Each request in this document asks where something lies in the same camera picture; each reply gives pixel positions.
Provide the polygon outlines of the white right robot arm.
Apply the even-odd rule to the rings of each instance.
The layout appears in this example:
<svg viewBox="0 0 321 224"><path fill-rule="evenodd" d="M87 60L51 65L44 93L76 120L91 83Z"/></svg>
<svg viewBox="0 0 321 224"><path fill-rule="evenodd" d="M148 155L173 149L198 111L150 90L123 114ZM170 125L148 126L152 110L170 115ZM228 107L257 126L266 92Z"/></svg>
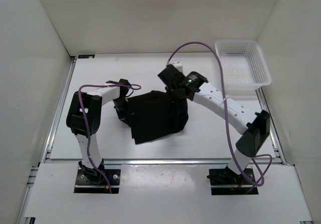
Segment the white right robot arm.
<svg viewBox="0 0 321 224"><path fill-rule="evenodd" d="M195 71L184 76L169 66L158 77L169 93L202 105L225 120L232 155L225 177L230 183L238 183L245 176L247 165L269 137L270 114L265 110L255 112L227 99L206 77Z"/></svg>

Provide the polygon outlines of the black shorts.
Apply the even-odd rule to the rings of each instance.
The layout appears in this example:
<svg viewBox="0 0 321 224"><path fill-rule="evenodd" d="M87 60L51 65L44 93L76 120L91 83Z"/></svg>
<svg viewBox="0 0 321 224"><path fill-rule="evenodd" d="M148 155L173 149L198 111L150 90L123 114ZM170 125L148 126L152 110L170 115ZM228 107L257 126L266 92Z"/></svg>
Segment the black shorts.
<svg viewBox="0 0 321 224"><path fill-rule="evenodd" d="M152 142L182 131L189 119L186 99L153 90L127 98L134 111L132 121L122 121L131 128L135 144Z"/></svg>

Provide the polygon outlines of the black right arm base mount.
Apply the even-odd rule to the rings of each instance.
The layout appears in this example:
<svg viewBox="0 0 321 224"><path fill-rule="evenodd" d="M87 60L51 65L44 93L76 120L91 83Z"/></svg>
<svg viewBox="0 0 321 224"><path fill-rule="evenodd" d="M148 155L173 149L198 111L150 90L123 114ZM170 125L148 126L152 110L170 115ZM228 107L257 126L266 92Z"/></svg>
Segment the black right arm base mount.
<svg viewBox="0 0 321 224"><path fill-rule="evenodd" d="M258 195L257 187L248 182L241 174L236 175L227 168L209 169L211 195Z"/></svg>

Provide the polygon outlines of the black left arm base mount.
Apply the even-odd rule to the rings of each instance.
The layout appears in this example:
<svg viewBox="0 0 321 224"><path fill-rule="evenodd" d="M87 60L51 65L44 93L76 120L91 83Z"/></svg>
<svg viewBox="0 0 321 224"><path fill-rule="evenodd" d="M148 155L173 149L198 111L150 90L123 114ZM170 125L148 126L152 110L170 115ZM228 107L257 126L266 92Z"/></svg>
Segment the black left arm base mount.
<svg viewBox="0 0 321 224"><path fill-rule="evenodd" d="M78 162L78 171L74 185L74 193L119 194L121 170L105 169L103 163L98 167L105 177L95 169L87 168Z"/></svg>

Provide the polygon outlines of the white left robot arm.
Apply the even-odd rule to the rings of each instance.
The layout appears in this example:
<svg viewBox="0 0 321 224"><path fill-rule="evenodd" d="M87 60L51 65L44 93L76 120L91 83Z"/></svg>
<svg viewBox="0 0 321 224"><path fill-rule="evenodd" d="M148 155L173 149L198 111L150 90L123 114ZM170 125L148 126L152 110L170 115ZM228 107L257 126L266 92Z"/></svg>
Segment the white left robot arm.
<svg viewBox="0 0 321 224"><path fill-rule="evenodd" d="M103 182L105 178L105 171L99 168L103 159L96 138L101 123L102 107L113 102L118 117L124 119L131 115L127 93L140 89L141 86L137 84L109 81L104 85L82 85L72 97L66 124L79 143L82 165L90 169L87 176L94 184Z"/></svg>

